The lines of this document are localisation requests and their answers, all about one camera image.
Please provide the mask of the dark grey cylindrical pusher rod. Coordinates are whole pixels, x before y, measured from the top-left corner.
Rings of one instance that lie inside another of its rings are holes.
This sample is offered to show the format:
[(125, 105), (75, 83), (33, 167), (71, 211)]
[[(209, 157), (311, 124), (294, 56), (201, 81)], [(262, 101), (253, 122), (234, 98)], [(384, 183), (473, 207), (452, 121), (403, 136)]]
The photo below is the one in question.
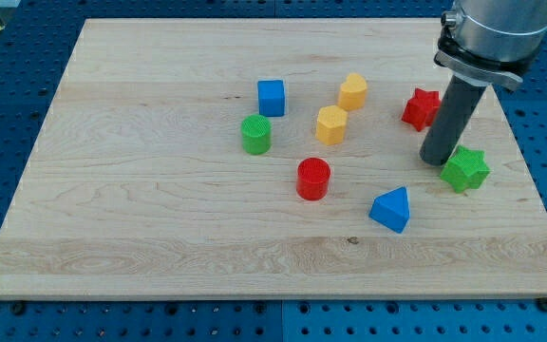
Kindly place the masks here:
[(486, 88), (487, 83), (473, 85), (458, 75), (451, 78), (421, 146), (423, 162), (433, 166), (447, 162)]

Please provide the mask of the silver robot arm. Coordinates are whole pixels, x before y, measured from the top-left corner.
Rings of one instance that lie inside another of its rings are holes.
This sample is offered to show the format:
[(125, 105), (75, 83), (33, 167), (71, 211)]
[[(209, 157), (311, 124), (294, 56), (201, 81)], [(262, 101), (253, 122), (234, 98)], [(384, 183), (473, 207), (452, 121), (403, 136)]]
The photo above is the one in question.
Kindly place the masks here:
[(547, 0), (456, 0), (441, 26), (434, 62), (452, 77), (420, 150), (434, 166), (450, 158), (486, 88), (521, 87), (547, 32)]

